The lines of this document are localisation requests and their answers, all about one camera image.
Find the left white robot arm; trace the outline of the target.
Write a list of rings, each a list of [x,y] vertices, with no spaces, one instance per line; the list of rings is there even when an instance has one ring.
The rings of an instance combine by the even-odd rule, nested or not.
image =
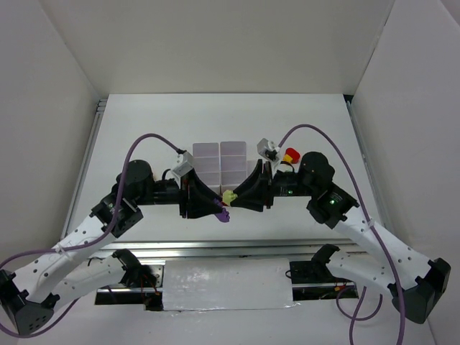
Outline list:
[[[157,275],[128,249],[94,257],[142,220],[141,206],[153,205],[177,205],[184,219],[224,210],[221,197],[195,170],[178,179],[155,180],[148,162],[127,163],[111,192],[74,231],[52,249],[32,252],[28,265],[14,272],[1,270],[1,307],[15,327],[12,336],[40,335],[55,311],[99,288],[156,288]]]

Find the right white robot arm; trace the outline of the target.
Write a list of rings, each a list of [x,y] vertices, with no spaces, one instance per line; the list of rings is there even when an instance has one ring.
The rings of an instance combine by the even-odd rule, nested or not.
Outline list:
[[[333,182],[334,174],[320,152],[304,154],[296,172],[273,172],[270,163],[258,160],[251,175],[224,199],[232,207],[262,212],[276,197],[308,197],[306,209],[318,224],[352,240],[373,257],[368,262],[326,244],[311,260],[314,272],[370,286],[390,296],[409,321],[424,323],[446,291],[450,264],[415,251],[365,216],[358,201]]]

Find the lime square lego brick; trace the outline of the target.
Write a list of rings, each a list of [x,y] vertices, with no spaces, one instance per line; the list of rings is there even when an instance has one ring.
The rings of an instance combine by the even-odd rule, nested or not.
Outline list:
[[[238,198],[238,195],[232,190],[225,190],[222,194],[222,201],[231,205]]]

